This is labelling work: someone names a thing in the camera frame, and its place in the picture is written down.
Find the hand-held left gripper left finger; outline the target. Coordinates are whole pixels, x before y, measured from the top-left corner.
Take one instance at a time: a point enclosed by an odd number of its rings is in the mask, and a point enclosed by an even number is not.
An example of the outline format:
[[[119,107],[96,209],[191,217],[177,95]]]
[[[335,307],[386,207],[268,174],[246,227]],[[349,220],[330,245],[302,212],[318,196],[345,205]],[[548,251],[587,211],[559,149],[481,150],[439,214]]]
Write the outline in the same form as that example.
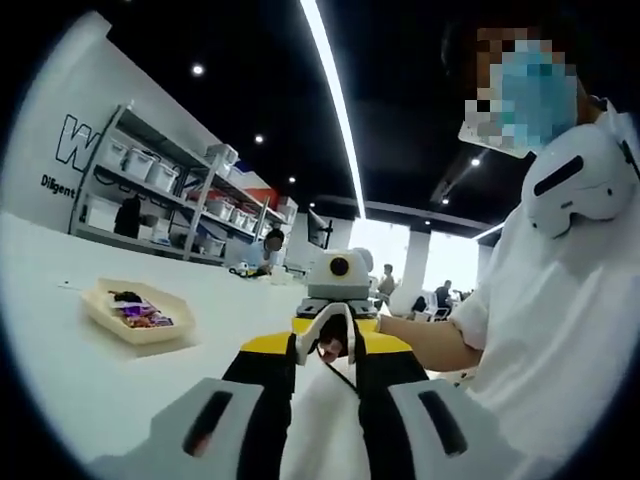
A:
[[[296,339],[243,345],[220,379],[204,378],[150,422],[129,452],[94,461],[97,479],[276,479],[291,423]]]

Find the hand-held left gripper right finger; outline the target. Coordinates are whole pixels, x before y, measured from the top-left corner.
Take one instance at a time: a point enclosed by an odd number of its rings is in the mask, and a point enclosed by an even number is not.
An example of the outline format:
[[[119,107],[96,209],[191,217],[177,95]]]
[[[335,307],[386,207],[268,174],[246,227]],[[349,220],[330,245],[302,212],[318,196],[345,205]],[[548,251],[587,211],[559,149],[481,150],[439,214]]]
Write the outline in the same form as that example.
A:
[[[507,479],[522,456],[464,390],[428,378],[411,348],[355,335],[358,418],[374,479]]]

